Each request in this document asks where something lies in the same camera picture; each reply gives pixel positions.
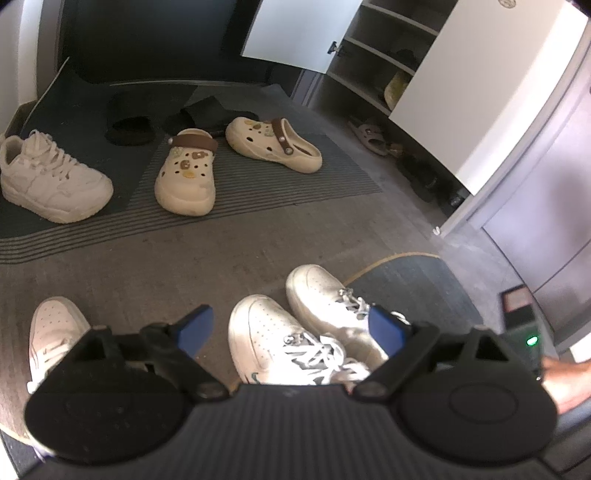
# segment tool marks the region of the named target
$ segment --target shoe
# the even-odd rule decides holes
[[[388,150],[388,153],[396,159],[402,158],[404,155],[404,145],[400,143],[390,142],[386,144],[386,150]]]
[[[172,148],[154,185],[156,200],[179,215],[207,215],[216,201],[213,160],[217,141],[204,130],[187,128],[168,143]]]
[[[314,173],[322,166],[322,154],[300,137],[286,118],[257,122],[239,116],[226,128],[226,140],[240,155],[281,163],[300,173]]]
[[[347,384],[369,375],[365,365],[345,357],[334,337],[316,338],[265,295],[250,295],[234,307],[228,342],[244,383]]]
[[[396,166],[410,181],[410,186],[417,197],[426,203],[435,199],[441,188],[441,180],[425,161],[404,154],[397,160]]]
[[[113,195],[101,172],[79,163],[47,134],[33,130],[0,146],[2,195],[55,223],[79,222],[100,211]]]
[[[156,132],[150,121],[151,96],[145,90],[114,94],[107,105],[105,138],[113,145],[133,147],[151,143]]]
[[[347,125],[359,139],[362,145],[369,151],[385,157],[388,155],[384,133],[371,119],[362,122],[357,117],[350,115]]]
[[[420,63],[412,50],[405,48],[403,50],[398,50],[395,53],[391,53],[390,55],[394,60],[398,60],[415,72],[418,70]]]
[[[319,265],[302,265],[285,282],[291,311],[314,335],[329,333],[348,355],[376,370],[388,355],[369,334],[370,305]]]
[[[226,128],[237,116],[258,120],[252,112],[226,110],[214,96],[209,96],[196,103],[187,105],[180,112],[169,116],[163,123],[163,130],[169,135],[178,135],[186,128],[201,128],[213,138],[223,137]]]
[[[30,394],[88,330],[90,325],[72,301],[52,297],[41,302],[33,314],[29,336]]]

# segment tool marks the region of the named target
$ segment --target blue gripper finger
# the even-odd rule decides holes
[[[200,305],[171,329],[178,348],[193,358],[213,332],[213,308]]]
[[[412,328],[385,308],[374,305],[369,310],[369,334],[388,356],[396,355],[412,335]]]

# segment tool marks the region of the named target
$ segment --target floor mat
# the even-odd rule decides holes
[[[365,300],[402,313],[411,323],[429,322],[446,333],[468,333],[483,323],[466,290],[435,255],[385,259],[355,275],[348,286]]]
[[[157,129],[156,139],[140,147],[118,147],[106,140],[107,104],[114,93],[131,88],[91,85],[66,68],[21,131],[24,138],[33,129],[50,134],[65,152],[112,180],[115,194],[95,218],[108,217],[127,208],[150,159],[164,138],[164,132]],[[159,124],[170,112],[181,108],[196,87],[147,84],[138,88],[146,92],[150,100],[147,110],[154,123]],[[3,198],[0,198],[0,225],[2,259],[18,259],[21,248],[25,248],[30,241],[34,245],[36,234],[56,228],[55,223]],[[50,240],[50,236],[45,238],[45,241]]]
[[[113,200],[93,218],[59,226],[8,202],[0,202],[0,263],[26,262],[122,236],[222,216],[381,191],[350,157],[319,133],[313,116],[290,105],[289,98],[278,92],[278,87],[204,86],[197,87],[186,104],[215,94],[228,109],[253,111],[260,118],[285,116],[322,152],[323,166],[314,174],[303,175],[278,164],[245,158],[222,138],[214,162],[217,194],[213,210],[201,218],[175,215],[162,209],[154,197],[154,181],[169,150],[162,132],[158,131],[158,145],[110,145],[103,136],[103,103],[112,95],[111,87],[88,85],[73,76],[68,73],[63,85],[56,83],[57,93],[51,95],[50,91],[27,129],[35,127],[53,134],[66,151],[107,174],[115,188]],[[165,93],[151,91],[151,96],[161,99]],[[67,101],[59,103],[62,97]],[[157,118],[170,113],[171,108],[180,107],[178,102],[176,105],[153,103]]]

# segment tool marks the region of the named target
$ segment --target wall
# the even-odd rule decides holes
[[[37,98],[37,41],[43,0],[13,0],[0,11],[0,132],[19,105]]]
[[[15,0],[0,12],[0,134],[18,103],[18,32],[24,0]]]

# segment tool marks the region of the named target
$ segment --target round black pad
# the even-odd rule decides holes
[[[184,397],[164,378],[91,361],[51,374],[27,403],[25,422],[56,456],[105,465],[166,442],[184,414]]]
[[[434,453],[472,465],[513,463],[538,453],[557,418],[542,386],[502,362],[474,362],[416,379],[401,396],[400,415]]]

